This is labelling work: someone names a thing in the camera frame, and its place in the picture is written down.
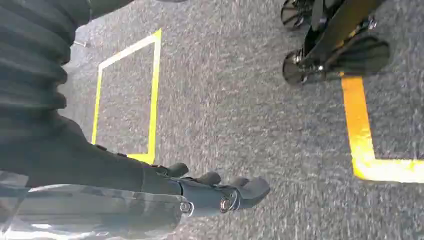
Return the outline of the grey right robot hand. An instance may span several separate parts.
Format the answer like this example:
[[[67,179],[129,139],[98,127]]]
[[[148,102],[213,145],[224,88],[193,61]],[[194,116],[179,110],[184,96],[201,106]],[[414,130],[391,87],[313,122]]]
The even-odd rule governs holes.
[[[185,218],[252,208],[271,189],[261,177],[226,185],[216,172],[188,177],[182,162],[151,165],[110,152],[58,115],[3,126],[3,240],[162,240]]]

